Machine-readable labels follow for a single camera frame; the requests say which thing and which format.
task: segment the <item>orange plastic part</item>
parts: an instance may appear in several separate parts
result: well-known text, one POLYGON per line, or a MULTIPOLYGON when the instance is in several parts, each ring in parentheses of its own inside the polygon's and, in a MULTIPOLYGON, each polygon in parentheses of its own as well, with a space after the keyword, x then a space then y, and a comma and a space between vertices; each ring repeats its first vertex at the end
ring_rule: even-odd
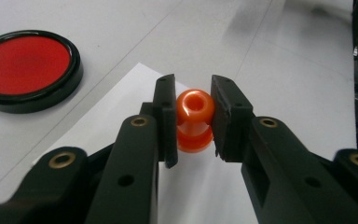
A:
POLYGON ((200 152, 213 140, 212 97, 205 91, 188 90, 176 100, 178 147, 184 152, 200 152))

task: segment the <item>round container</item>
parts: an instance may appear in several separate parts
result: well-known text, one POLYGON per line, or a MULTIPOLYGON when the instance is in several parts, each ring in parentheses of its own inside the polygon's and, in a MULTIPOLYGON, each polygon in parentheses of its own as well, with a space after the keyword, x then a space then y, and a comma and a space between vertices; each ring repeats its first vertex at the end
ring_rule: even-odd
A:
POLYGON ((80 54, 68 39, 46 31, 0 35, 0 110, 30 113, 56 105, 83 77, 80 54))

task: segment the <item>white table surface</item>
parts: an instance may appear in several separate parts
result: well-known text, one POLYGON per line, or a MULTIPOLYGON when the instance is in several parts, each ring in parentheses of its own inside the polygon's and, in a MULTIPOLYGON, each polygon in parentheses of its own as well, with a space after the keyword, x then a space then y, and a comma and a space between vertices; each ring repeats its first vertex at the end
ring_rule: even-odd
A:
MULTIPOLYGON (((76 93, 52 108, 0 112, 0 202, 137 63, 205 91, 212 74, 234 79, 257 116, 282 120, 327 159, 356 146, 349 0, 0 0, 0 35, 24 29, 70 39, 85 72, 76 93)), ((256 223, 240 166, 212 149, 181 153, 160 177, 174 183, 161 183, 160 223, 256 223), (206 184, 216 176, 226 185, 206 184), (232 202, 241 206, 215 212, 232 202)))

